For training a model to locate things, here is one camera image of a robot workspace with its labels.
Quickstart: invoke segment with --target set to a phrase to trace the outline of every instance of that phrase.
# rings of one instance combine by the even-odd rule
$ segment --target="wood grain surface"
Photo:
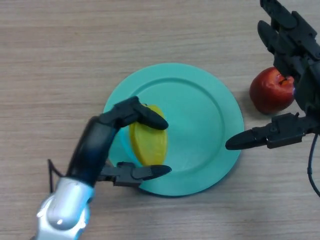
[[[281,3],[320,31],[318,0]],[[270,22],[258,0],[0,0],[0,239],[35,234],[49,190],[47,158],[64,172],[87,120],[143,67],[205,69],[232,91],[247,129],[268,123],[248,96],[252,79],[273,63],[259,20]],[[286,110],[296,111],[296,104]],[[189,197],[98,184],[81,239],[318,239],[311,141],[244,150],[220,184]]]

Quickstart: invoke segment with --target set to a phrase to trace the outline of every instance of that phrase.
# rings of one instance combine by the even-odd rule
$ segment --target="teal plate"
[[[225,142],[244,131],[243,117],[232,93],[210,73],[180,63],[143,68],[115,88],[103,111],[132,96],[157,105],[169,123],[164,164],[172,172],[145,181],[141,189],[163,196],[198,193],[219,182],[236,163],[240,151],[227,150]],[[141,166],[131,149],[129,127],[115,137],[109,160]]]

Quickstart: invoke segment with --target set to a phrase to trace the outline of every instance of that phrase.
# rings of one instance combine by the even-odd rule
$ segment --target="red apple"
[[[259,112],[275,114],[293,103],[294,78],[284,77],[275,67],[269,67],[255,77],[249,93]]]

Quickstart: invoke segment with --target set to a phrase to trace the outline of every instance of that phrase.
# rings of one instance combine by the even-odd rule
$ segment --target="yellow lemon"
[[[164,113],[156,105],[147,107],[164,118]],[[158,130],[135,122],[129,126],[129,135],[133,152],[143,166],[164,163],[168,145],[167,130]]]

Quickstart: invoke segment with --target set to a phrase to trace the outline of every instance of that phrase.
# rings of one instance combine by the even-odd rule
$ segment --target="black cable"
[[[55,165],[48,159],[48,171],[49,171],[49,191],[52,194],[54,192],[54,179],[52,172],[54,172],[58,177],[63,177],[63,175],[56,169]]]
[[[318,134],[314,135],[312,144],[311,144],[311,149],[310,149],[310,154],[309,154],[309,161],[308,161],[308,168],[307,168],[307,173],[308,173],[308,177],[309,177],[309,181],[310,184],[313,188],[313,190],[315,191],[315,193],[320,197],[320,191],[318,190],[313,178],[312,178],[312,159],[314,156],[314,151],[315,151],[315,146],[316,146],[316,142],[318,139]]]

